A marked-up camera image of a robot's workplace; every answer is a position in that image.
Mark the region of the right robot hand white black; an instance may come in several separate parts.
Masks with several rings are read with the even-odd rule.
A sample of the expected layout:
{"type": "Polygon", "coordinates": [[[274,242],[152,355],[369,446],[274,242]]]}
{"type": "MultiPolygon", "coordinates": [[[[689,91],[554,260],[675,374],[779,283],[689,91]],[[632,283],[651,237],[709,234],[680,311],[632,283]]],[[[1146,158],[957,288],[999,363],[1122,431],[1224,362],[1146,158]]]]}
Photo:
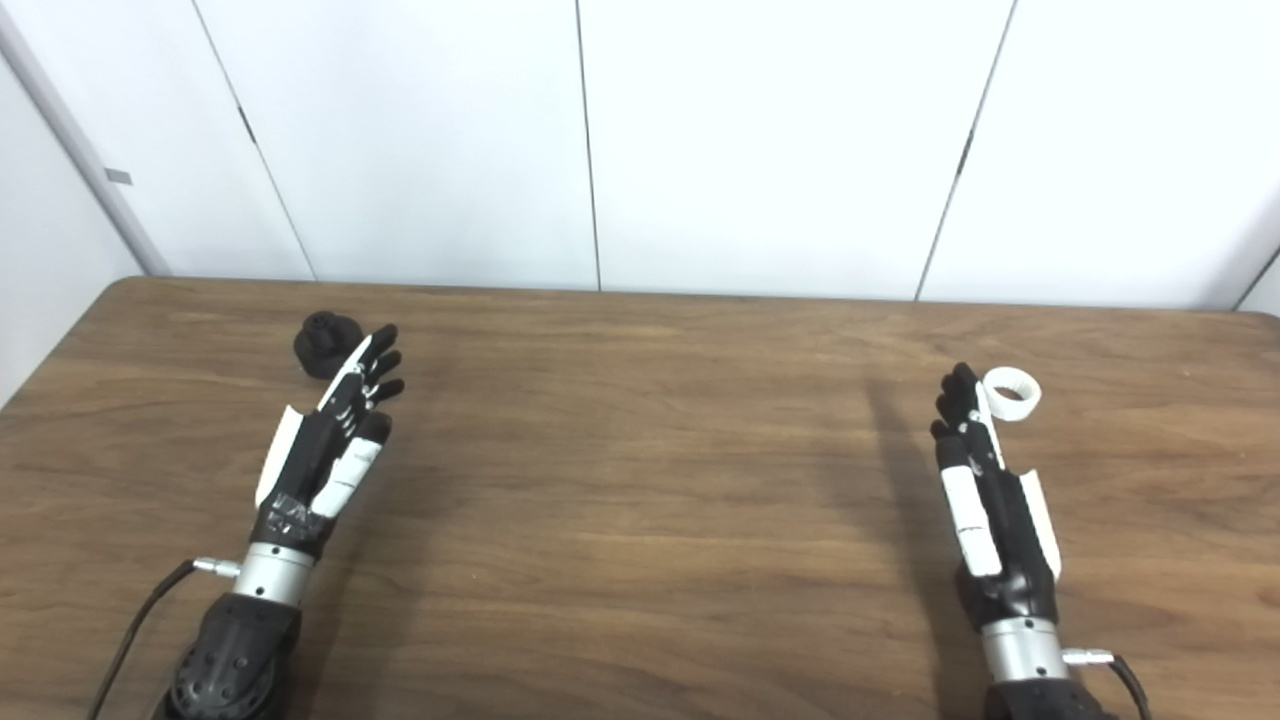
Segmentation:
{"type": "Polygon", "coordinates": [[[961,550],[956,589],[970,625],[1059,620],[1057,578],[1027,486],[1000,457],[986,388],[965,363],[941,380],[931,425],[940,479],[961,550]]]}

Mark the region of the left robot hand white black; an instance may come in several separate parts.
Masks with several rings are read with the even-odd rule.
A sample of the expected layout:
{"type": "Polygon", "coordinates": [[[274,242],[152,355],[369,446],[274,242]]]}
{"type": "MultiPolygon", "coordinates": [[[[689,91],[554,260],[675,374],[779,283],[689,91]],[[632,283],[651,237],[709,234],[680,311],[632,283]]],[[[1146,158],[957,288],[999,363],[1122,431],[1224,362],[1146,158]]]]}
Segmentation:
{"type": "Polygon", "coordinates": [[[367,334],[310,413],[285,407],[255,492],[251,542],[323,557],[338,516],[390,438],[393,420],[379,406],[404,391],[404,380],[387,378],[402,360],[398,334],[394,324],[367,334]]]}

